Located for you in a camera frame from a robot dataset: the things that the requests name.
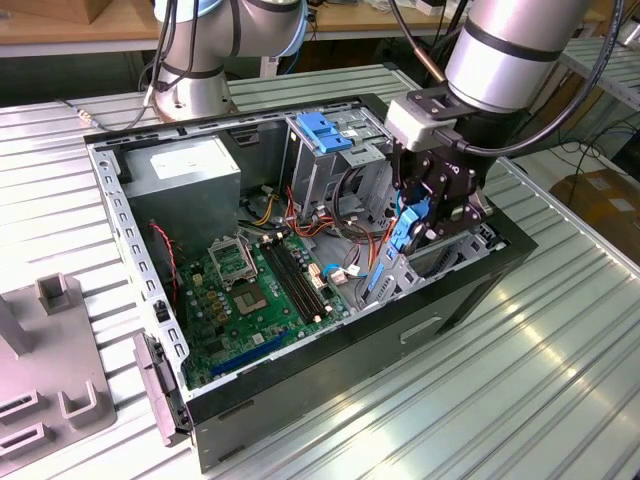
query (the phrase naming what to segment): pci slot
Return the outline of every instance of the pci slot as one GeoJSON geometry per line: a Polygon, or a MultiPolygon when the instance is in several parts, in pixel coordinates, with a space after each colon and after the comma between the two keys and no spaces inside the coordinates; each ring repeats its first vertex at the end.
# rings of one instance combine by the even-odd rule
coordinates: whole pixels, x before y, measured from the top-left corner
{"type": "Polygon", "coordinates": [[[235,370],[238,367],[246,365],[247,363],[251,363],[254,360],[257,360],[261,357],[264,357],[274,350],[277,350],[282,345],[282,342],[286,339],[286,337],[291,333],[291,331],[286,331],[278,335],[276,338],[269,340],[264,345],[260,345],[259,347],[254,348],[253,350],[249,350],[248,352],[244,352],[241,355],[238,355],[231,360],[227,360],[226,362],[221,363],[220,365],[216,365],[215,367],[211,367],[210,373],[212,377],[216,375],[222,375],[223,373],[227,373],[231,370],[235,370]]]}

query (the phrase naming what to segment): ribbed aluminum surface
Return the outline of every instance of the ribbed aluminum surface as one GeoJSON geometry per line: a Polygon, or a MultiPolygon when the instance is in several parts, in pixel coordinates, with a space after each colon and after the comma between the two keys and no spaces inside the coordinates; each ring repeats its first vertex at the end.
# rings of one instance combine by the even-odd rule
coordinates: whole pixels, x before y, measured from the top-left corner
{"type": "MultiPolygon", "coordinates": [[[[410,87],[381,66],[232,84],[244,109],[410,87]]],[[[137,94],[81,102],[125,125],[137,94]]],[[[157,119],[149,113],[146,122],[157,119]]],[[[0,292],[47,272],[82,283],[117,405],[111,428],[9,478],[199,478],[162,446],[134,365],[142,323],[84,152],[57,104],[0,110],[0,292]]],[[[623,478],[640,467],[640,284],[510,171],[487,193],[539,244],[460,328],[206,478],[623,478]]]]}
{"type": "MultiPolygon", "coordinates": [[[[603,40],[576,38],[560,57],[560,63],[587,78],[596,63],[603,40]]],[[[598,86],[635,110],[640,110],[640,51],[616,44],[598,86]]]]}

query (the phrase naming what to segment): metal case frame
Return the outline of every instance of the metal case frame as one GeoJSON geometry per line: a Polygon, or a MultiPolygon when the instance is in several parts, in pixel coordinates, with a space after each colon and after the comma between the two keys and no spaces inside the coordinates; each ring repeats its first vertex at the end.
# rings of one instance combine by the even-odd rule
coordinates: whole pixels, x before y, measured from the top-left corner
{"type": "Polygon", "coordinates": [[[340,328],[328,329],[313,341],[300,342],[296,349],[272,355],[269,361],[261,361],[255,368],[216,380],[212,382],[215,388],[186,391],[179,368],[189,353],[186,341],[173,313],[166,309],[167,297],[154,269],[149,268],[151,259],[144,241],[124,194],[117,188],[114,152],[132,145],[140,148],[191,134],[212,133],[224,121],[237,121],[239,126],[247,127],[260,122],[282,121],[292,114],[291,109],[347,104],[364,106],[379,119],[386,113],[386,106],[377,97],[363,95],[295,105],[288,110],[269,109],[220,119],[142,127],[85,139],[116,242],[131,279],[141,292],[139,307],[147,332],[160,340],[161,351],[176,377],[180,395],[176,397],[174,389],[171,394],[165,392],[165,396],[171,408],[186,408],[188,428],[198,450],[202,471],[376,374],[424,345],[437,333],[459,324],[536,248],[533,240],[496,208],[487,224],[506,240],[506,247],[461,271],[446,274],[427,288],[415,288],[394,302],[372,306],[340,328]]]}

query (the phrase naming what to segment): silver cylinder joint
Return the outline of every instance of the silver cylinder joint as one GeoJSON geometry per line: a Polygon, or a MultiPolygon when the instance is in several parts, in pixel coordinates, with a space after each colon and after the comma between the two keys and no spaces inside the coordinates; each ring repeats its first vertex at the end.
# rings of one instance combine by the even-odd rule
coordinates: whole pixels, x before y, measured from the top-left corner
{"type": "Polygon", "coordinates": [[[476,0],[447,64],[451,91],[481,110],[526,108],[589,0],[476,0]]]}

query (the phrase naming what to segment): white connector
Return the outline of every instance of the white connector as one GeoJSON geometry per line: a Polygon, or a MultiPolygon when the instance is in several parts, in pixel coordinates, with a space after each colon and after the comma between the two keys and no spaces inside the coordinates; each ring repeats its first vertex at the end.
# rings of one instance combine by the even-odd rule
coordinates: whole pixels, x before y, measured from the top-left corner
{"type": "Polygon", "coordinates": [[[347,275],[351,275],[352,277],[357,277],[360,274],[360,267],[352,263],[347,267],[345,272],[347,275]]]}
{"type": "Polygon", "coordinates": [[[329,277],[331,277],[331,281],[336,285],[344,285],[349,281],[346,272],[342,269],[336,270],[331,275],[329,275],[329,277]]]}

